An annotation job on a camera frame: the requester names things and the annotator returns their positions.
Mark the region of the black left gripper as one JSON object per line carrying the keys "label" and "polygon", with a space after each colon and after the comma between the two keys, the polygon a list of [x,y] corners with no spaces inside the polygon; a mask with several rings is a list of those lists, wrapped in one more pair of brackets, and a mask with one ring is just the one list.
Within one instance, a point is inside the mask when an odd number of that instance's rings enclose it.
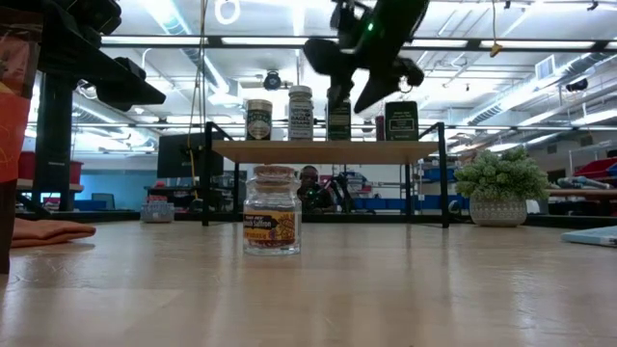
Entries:
{"label": "black left gripper", "polygon": [[133,106],[160,105],[166,95],[145,81],[126,59],[101,51],[102,37],[121,24],[115,0],[40,2],[43,14],[40,69],[60,73],[96,86],[97,98],[121,111]]}

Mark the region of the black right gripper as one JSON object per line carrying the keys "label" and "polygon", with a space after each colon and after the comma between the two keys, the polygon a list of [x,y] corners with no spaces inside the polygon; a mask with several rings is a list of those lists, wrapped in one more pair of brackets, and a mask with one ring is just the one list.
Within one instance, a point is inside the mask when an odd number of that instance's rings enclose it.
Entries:
{"label": "black right gripper", "polygon": [[394,76],[370,75],[354,106],[356,114],[397,92],[401,76],[405,76],[407,83],[414,87],[418,87],[424,80],[424,73],[416,63],[400,56],[387,58],[379,55],[370,61],[352,53],[344,53],[337,42],[316,38],[308,39],[303,51],[310,66],[317,73],[331,76],[331,84],[327,90],[328,106],[331,108],[338,107],[349,97],[354,87],[351,76],[356,69],[368,69]]}

